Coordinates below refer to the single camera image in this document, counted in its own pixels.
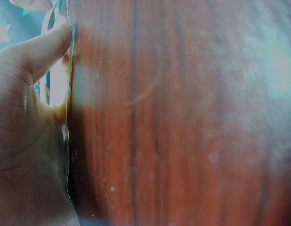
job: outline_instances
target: wooden surface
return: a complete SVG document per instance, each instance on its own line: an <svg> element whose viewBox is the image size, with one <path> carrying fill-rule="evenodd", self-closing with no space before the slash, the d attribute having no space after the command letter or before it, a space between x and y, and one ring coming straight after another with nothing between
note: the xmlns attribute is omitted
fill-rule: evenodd
<svg viewBox="0 0 291 226"><path fill-rule="evenodd" d="M69 2L81 225L291 226L291 0Z"/></svg>

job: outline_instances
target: star pattern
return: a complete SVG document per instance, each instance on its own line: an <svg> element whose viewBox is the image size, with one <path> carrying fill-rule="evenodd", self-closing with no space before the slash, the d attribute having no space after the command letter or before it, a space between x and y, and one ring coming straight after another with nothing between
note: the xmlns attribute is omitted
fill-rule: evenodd
<svg viewBox="0 0 291 226"><path fill-rule="evenodd" d="M30 12L0 0L0 49L40 34L46 12ZM40 82L35 85L40 94Z"/></svg>
<svg viewBox="0 0 291 226"><path fill-rule="evenodd" d="M8 24L6 26L2 26L2 24L0 24L0 44L3 43L4 41L10 41L8 36L10 26L11 24Z"/></svg>

